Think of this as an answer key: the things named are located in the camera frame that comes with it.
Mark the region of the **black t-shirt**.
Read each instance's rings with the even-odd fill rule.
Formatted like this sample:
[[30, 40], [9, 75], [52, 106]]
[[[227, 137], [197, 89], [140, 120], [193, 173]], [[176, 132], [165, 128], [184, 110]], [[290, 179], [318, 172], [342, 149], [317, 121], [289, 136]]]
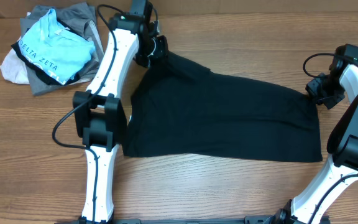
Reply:
[[201, 154], [322, 160], [316, 105], [272, 83], [221, 75], [176, 54], [151, 66], [131, 96], [129, 157]]

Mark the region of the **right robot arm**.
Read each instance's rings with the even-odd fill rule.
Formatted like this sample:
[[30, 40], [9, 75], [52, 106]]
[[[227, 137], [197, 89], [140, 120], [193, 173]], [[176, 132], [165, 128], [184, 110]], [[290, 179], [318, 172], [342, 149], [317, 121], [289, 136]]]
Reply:
[[330, 73], [314, 76], [306, 90], [317, 105], [328, 109], [344, 98], [350, 105], [329, 136], [323, 168], [266, 223], [328, 223], [325, 211], [358, 180], [358, 46], [341, 45], [331, 56]]

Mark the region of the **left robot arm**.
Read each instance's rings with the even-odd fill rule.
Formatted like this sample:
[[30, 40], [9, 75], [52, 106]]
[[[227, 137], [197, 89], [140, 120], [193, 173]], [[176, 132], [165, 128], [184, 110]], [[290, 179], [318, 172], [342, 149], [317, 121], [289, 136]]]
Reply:
[[73, 97], [75, 123], [87, 162], [86, 199], [78, 223], [112, 223], [114, 162], [124, 142], [127, 119], [121, 93], [131, 62], [149, 67], [167, 56], [165, 36], [152, 3], [133, 1], [129, 12], [118, 12], [106, 25], [108, 44], [101, 64], [85, 91]]

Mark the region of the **grey folded garment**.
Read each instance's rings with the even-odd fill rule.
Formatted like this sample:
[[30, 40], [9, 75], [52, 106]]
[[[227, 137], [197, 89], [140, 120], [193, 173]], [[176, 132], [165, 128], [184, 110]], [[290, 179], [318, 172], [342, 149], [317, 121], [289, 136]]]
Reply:
[[[57, 18], [68, 26], [74, 33], [85, 40], [92, 41], [96, 50], [92, 53], [92, 59], [85, 67], [79, 71], [80, 79], [77, 84], [92, 80], [96, 75], [99, 64], [104, 56], [102, 43], [96, 26], [95, 7], [85, 2], [74, 4], [66, 8], [56, 8]], [[27, 67], [27, 77], [29, 85], [34, 96], [43, 95], [55, 91], [60, 87], [57, 85], [48, 85], [36, 76], [33, 69]]]

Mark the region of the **light blue folded t-shirt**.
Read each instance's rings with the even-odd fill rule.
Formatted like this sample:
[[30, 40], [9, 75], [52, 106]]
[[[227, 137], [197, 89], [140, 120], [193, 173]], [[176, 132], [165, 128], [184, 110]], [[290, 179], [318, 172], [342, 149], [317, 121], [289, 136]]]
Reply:
[[41, 69], [57, 85], [78, 80], [78, 72], [92, 58], [96, 48], [58, 22], [57, 13], [49, 9], [18, 41], [19, 52]]

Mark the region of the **black folded garment in pile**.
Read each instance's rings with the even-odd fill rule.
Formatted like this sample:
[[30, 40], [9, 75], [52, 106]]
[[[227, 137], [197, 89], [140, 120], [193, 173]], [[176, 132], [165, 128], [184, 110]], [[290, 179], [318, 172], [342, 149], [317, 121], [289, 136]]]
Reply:
[[14, 44], [11, 45], [13, 51], [15, 51], [16, 55], [18, 56], [19, 59], [21, 59], [25, 65], [27, 67], [29, 67], [30, 69], [32, 69], [36, 76], [45, 84], [47, 85], [58, 85], [58, 86], [65, 86], [65, 85], [69, 85], [69, 84], [73, 84], [74, 82], [77, 82], [80, 80], [80, 76], [78, 73], [75, 74], [74, 79], [69, 79], [65, 84], [61, 84], [59, 82], [57, 82], [56, 79], [50, 77], [49, 75], [47, 75], [41, 68], [39, 68], [38, 66], [34, 65], [33, 63], [31, 63], [30, 61], [28, 61], [22, 54], [21, 51], [19, 49], [19, 43], [16, 42]]

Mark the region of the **white garment under pile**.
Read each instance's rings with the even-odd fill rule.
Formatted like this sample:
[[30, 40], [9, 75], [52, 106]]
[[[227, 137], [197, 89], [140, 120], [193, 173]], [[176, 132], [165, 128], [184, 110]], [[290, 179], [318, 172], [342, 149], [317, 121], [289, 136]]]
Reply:
[[[91, 19], [72, 18], [62, 20], [60, 23], [65, 23], [65, 27], [70, 27], [72, 32], [76, 32], [84, 39], [93, 41], [95, 23]], [[5, 56], [0, 70], [3, 78], [7, 81], [20, 85], [30, 84], [25, 63], [18, 58], [13, 49]]]

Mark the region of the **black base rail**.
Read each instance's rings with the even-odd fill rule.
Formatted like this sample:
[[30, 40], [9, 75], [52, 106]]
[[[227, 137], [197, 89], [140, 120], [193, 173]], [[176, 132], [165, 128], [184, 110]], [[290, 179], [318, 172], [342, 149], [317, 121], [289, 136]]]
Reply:
[[246, 216], [244, 218], [217, 218], [193, 220], [140, 220], [118, 219], [110, 220], [108, 224], [268, 224], [273, 223], [270, 216]]

